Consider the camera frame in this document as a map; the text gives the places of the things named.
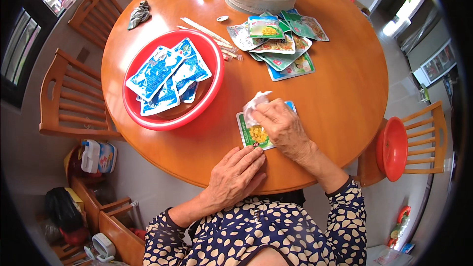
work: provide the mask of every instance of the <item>cloth rag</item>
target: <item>cloth rag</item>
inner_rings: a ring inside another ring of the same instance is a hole
[[[259,122],[257,122],[251,114],[253,111],[256,110],[256,107],[259,104],[262,103],[269,103],[269,100],[267,98],[267,95],[272,93],[272,91],[267,91],[267,92],[257,92],[256,96],[250,100],[250,102],[246,103],[245,106],[243,106],[243,119],[245,120],[246,127],[253,127],[259,125]]]
[[[127,29],[131,30],[136,28],[139,23],[149,19],[151,15],[149,9],[150,6],[148,5],[148,2],[146,0],[141,1],[139,6],[132,11],[132,14],[130,15],[130,23],[128,24]]]

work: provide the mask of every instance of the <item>woman's left hand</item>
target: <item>woman's left hand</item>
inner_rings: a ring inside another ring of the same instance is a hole
[[[188,202],[173,207],[169,217],[180,227],[232,206],[253,192],[266,178],[257,173],[266,160],[261,147],[233,148],[212,169],[209,186]]]

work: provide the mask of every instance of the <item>navy blue shirt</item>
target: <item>navy blue shirt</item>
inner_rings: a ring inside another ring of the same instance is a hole
[[[243,266],[266,247],[277,250],[288,265],[365,265],[361,189],[349,179],[327,196],[332,208],[324,233],[296,204],[246,198],[202,218],[192,245],[183,241],[186,228],[174,224],[166,210],[147,227],[143,265]]]

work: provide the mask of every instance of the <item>elderly woman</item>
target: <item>elderly woman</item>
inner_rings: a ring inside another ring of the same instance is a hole
[[[357,184],[307,137],[281,99],[252,115],[281,152],[317,178],[332,206],[327,230],[299,205],[248,197],[266,178],[258,172],[266,157],[259,147],[236,147],[213,168],[204,191],[153,219],[143,265],[364,265],[366,215]],[[188,245],[184,232],[193,222]]]

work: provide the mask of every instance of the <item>wooden chair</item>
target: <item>wooden chair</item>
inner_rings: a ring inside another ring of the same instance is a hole
[[[406,122],[413,120],[416,117],[419,117],[427,112],[432,112],[432,117],[418,121],[416,123],[406,125]],[[442,102],[435,102],[426,108],[422,109],[419,112],[416,112],[412,115],[409,115],[402,119],[402,122],[405,124],[405,129],[414,130],[417,127],[424,126],[426,124],[432,123],[433,126],[426,128],[424,130],[410,132],[407,134],[407,138],[417,138],[426,134],[434,134],[428,139],[419,139],[417,141],[408,142],[408,147],[420,146],[425,144],[435,143],[433,147],[427,147],[421,150],[411,150],[408,151],[407,165],[410,164],[419,164],[419,163],[433,163],[433,168],[406,168],[404,174],[433,174],[433,173],[442,173],[444,171],[444,159],[447,146],[447,133],[446,133],[446,122],[445,116],[442,110]],[[373,141],[368,145],[366,150],[358,158],[358,172],[354,177],[356,181],[361,183],[362,187],[373,185],[386,177],[383,174],[376,163],[376,142],[381,133],[381,130],[386,126],[387,120],[383,119],[378,132],[376,133]],[[423,159],[409,159],[409,156],[419,155],[419,154],[429,154],[435,153],[433,157],[423,158]]]
[[[97,198],[95,198],[95,196],[86,187],[86,184],[96,181],[97,179],[79,179],[72,177],[70,183],[70,187],[84,202],[87,224],[89,226],[91,235],[99,233],[99,214],[101,211],[109,212],[110,210],[116,209],[114,212],[119,214],[123,211],[131,210],[133,208],[133,206],[130,204],[132,201],[128,197],[117,200],[111,204],[101,205]]]
[[[75,265],[79,260],[82,259],[88,259],[83,246],[71,246],[66,243],[64,239],[51,243],[50,247],[56,253],[62,264],[66,266]],[[92,264],[92,261],[84,262],[80,265],[87,266],[90,264]]]
[[[105,234],[115,245],[117,256],[121,261],[130,266],[141,266],[143,265],[145,242],[123,226],[115,217],[131,209],[131,207],[124,207],[122,210],[110,213],[100,212],[100,232]]]
[[[121,13],[123,9],[116,0],[84,0],[68,24],[85,38],[105,49],[110,31]]]
[[[52,94],[48,89],[51,82],[54,82]],[[100,73],[60,49],[56,50],[43,80],[40,112],[39,132],[42,134],[123,140],[121,134],[114,131],[105,106]]]

